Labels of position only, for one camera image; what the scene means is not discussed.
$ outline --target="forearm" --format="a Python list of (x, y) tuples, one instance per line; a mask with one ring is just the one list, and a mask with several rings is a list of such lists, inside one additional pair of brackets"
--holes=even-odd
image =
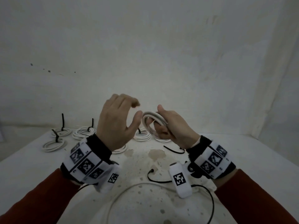
[[(220, 184), (220, 180), (214, 180), (215, 184)], [(229, 179), (226, 179), (215, 194), (238, 224), (298, 224), (284, 207), (242, 170), (236, 171)]]
[(56, 223), (79, 187), (65, 179), (60, 169), (56, 169), (0, 216), (0, 223)]

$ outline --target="black cable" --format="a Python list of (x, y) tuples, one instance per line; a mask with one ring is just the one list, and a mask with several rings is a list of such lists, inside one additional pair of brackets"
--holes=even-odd
[(151, 180), (149, 178), (149, 173), (153, 173), (154, 172), (154, 169), (151, 169), (148, 173), (147, 173), (147, 178), (150, 182), (156, 182), (156, 183), (171, 183), (172, 181), (164, 181), (164, 182), (159, 182), (159, 181), (154, 181), (154, 180)]
[(199, 184), (192, 184), (192, 185), (191, 185), (191, 187), (196, 187), (196, 186), (199, 186), (199, 187), (204, 188), (205, 190), (207, 190), (207, 192), (208, 192), (208, 193), (210, 194), (210, 196), (211, 196), (212, 204), (213, 204), (213, 208), (212, 208), (211, 217), (210, 217), (209, 221), (207, 222), (207, 224), (209, 224), (209, 223), (211, 222), (212, 218), (213, 218), (213, 215), (214, 215), (214, 208), (215, 208), (214, 198), (213, 198), (211, 192), (210, 192), (206, 187), (204, 187), (203, 185), (199, 185)]
[(80, 189), (78, 189), (78, 192), (79, 192), (81, 189), (83, 189), (83, 188), (85, 188), (85, 187), (87, 187), (87, 186), (89, 186), (89, 184), (86, 184), (86, 185), (82, 186)]
[(174, 152), (174, 153), (176, 153), (176, 154), (184, 154), (184, 153), (185, 153), (185, 150), (184, 150), (183, 148), (181, 148), (181, 147), (180, 147), (180, 149), (183, 150), (184, 152), (176, 152), (176, 151), (174, 151), (174, 150), (172, 150), (172, 149), (166, 147), (165, 145), (164, 145), (163, 147), (164, 147), (164, 148), (167, 148), (169, 151), (172, 151), (172, 152)]

